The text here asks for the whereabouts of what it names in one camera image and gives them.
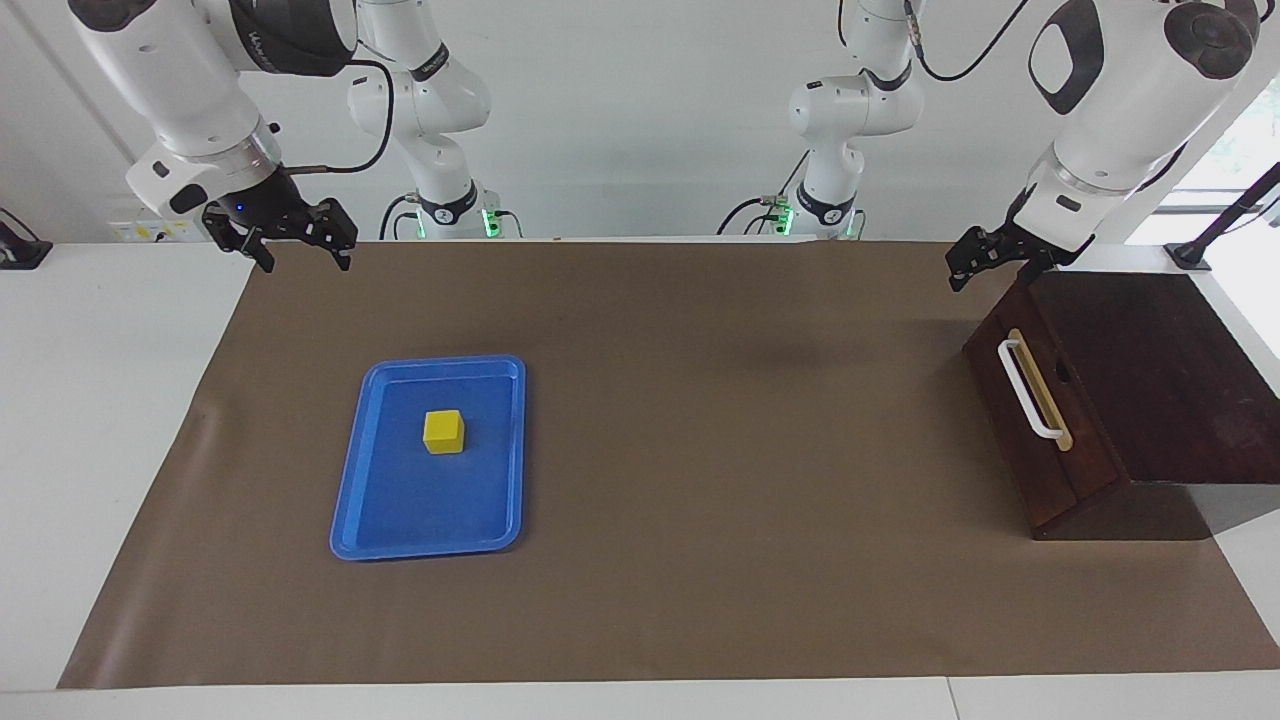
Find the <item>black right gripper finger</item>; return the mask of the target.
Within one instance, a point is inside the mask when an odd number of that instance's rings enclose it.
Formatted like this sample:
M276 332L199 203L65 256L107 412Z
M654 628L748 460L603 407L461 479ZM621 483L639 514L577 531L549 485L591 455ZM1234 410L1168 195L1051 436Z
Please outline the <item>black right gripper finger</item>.
M358 227L338 199L324 199L305 209L305 242L330 254L342 272L348 272L358 241Z
M225 213L205 213L204 228L223 252L237 252L253 260L264 273L273 273L275 258L264 243L260 227L251 225L241 233Z

